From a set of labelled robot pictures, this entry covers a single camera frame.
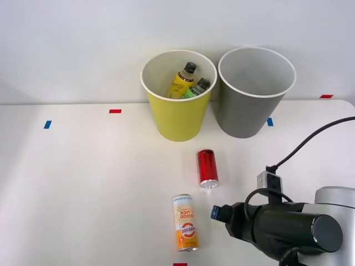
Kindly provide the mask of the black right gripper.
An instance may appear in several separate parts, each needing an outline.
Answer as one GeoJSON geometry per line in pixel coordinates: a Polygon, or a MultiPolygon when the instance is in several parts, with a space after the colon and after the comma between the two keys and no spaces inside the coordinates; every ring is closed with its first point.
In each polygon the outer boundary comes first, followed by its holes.
{"type": "Polygon", "coordinates": [[[214,205],[211,211],[211,219],[226,222],[225,227],[231,237],[256,244],[254,229],[254,215],[260,210],[260,206],[249,205],[249,220],[245,216],[244,203],[237,202],[233,205],[214,205]]]}

